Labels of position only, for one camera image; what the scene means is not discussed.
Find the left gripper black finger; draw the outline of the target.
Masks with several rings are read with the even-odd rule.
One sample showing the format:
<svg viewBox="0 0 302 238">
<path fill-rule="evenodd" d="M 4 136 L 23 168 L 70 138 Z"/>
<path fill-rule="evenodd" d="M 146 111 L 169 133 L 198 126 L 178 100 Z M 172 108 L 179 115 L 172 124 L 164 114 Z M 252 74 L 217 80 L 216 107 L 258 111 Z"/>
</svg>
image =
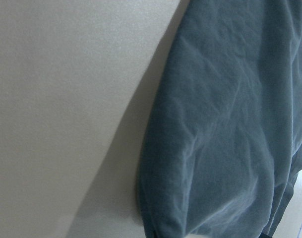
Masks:
<svg viewBox="0 0 302 238">
<path fill-rule="evenodd" d="M 272 238 L 272 237 L 265 233 L 261 233 L 261 238 Z"/>
</svg>

